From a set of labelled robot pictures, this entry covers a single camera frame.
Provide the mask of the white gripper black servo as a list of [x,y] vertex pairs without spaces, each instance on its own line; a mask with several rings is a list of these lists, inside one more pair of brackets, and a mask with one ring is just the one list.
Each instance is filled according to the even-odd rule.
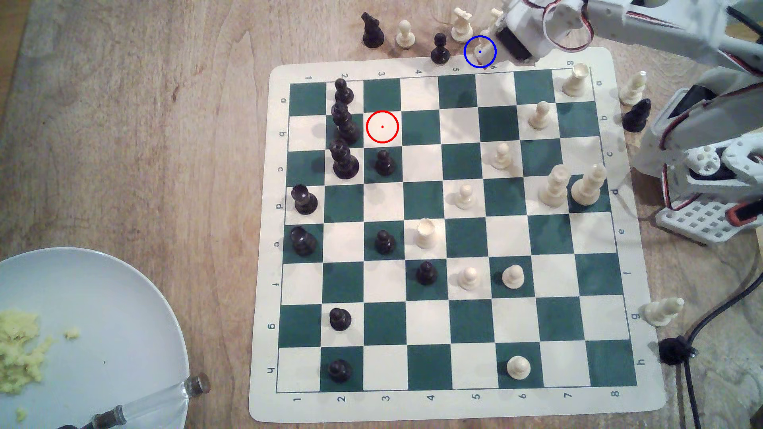
[[534,64],[548,54],[551,45],[542,33],[541,18],[549,1],[502,1],[501,15],[489,26],[497,60]]

